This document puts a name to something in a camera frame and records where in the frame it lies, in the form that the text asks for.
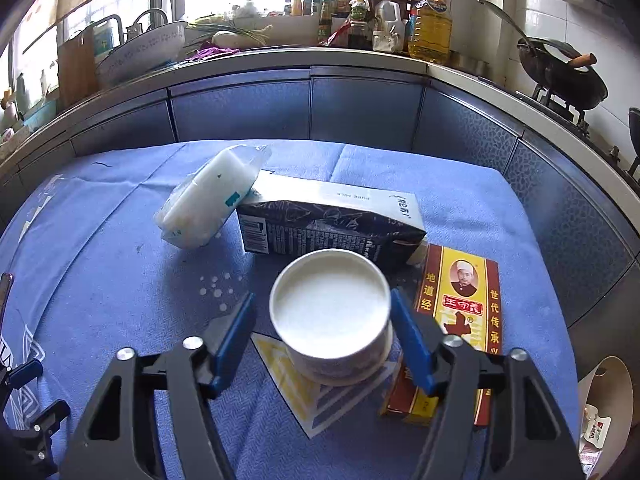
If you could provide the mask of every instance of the white basin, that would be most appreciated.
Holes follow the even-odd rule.
[[[167,23],[116,48],[95,69],[100,88],[117,85],[175,61],[184,46],[186,25],[187,22]]]

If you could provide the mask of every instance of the cup of milk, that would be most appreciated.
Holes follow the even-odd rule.
[[[363,381],[391,350],[391,293],[364,256],[342,249],[304,254],[277,277],[269,314],[293,365],[329,386]]]

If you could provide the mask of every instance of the faucet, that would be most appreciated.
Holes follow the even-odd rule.
[[[129,25],[129,27],[127,27],[127,41],[131,40],[132,38],[135,38],[136,36],[139,36],[140,34],[142,34],[142,23],[138,23],[138,21],[145,14],[151,14],[152,12],[157,12],[158,14],[160,14],[164,18],[163,25],[166,25],[169,22],[164,10],[156,9],[156,8],[147,9],[147,10],[145,10],[145,12],[140,14],[135,20],[133,20],[133,24],[132,25]]]

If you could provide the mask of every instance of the cabinet door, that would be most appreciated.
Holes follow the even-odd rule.
[[[166,101],[137,108],[72,137],[77,156],[174,142]]]
[[[309,82],[244,84],[172,97],[178,140],[308,139]]]
[[[22,168],[19,175],[26,194],[31,194],[45,178],[62,168],[75,155],[71,142],[67,141]]]
[[[422,86],[380,79],[316,77],[311,139],[411,151]]]
[[[588,200],[585,190],[532,148],[518,142],[504,177],[529,216],[565,323],[571,326],[626,271],[632,249],[594,206],[610,199],[602,192],[598,196],[593,186]]]
[[[424,89],[413,151],[503,172],[516,135],[451,96]]]
[[[27,192],[16,173],[0,186],[0,216],[9,223],[22,202],[27,199]]]

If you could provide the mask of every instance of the blue tablecloth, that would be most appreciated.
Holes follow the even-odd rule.
[[[45,370],[14,393],[4,414],[20,427],[65,399],[72,415],[54,438],[57,460],[118,348],[165,351],[224,316],[220,305],[247,290],[257,295],[256,332],[275,336],[268,294],[290,258],[245,253],[235,214],[219,237],[194,251],[162,241],[152,221],[185,175],[231,144],[206,140],[77,159],[41,184],[4,232],[0,270],[14,273],[15,285],[0,356],[12,364],[35,356]],[[503,348],[529,350],[577,436],[574,354],[558,300],[526,214],[497,171],[306,140],[272,142],[272,149],[265,169],[276,173],[410,191],[431,242],[498,262]],[[208,289],[214,279],[215,294]],[[411,268],[396,280],[412,285]],[[322,431],[308,438],[249,343],[233,385],[210,405],[239,479],[409,478],[428,430],[378,416],[387,385],[364,398],[343,395],[333,405],[344,414],[325,410]],[[181,478],[168,401],[161,393],[156,399],[167,475]],[[482,431],[474,435],[468,478],[483,439]]]

